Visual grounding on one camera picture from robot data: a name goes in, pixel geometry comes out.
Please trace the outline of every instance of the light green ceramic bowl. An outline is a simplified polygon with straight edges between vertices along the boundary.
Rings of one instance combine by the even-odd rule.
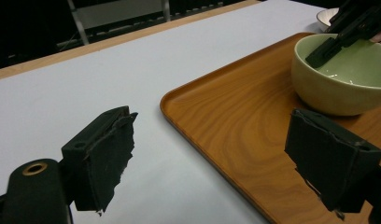
[[[359,40],[314,69],[305,58],[328,37],[299,40],[291,67],[292,84],[301,99],[317,111],[337,116],[362,114],[381,105],[381,44]]]

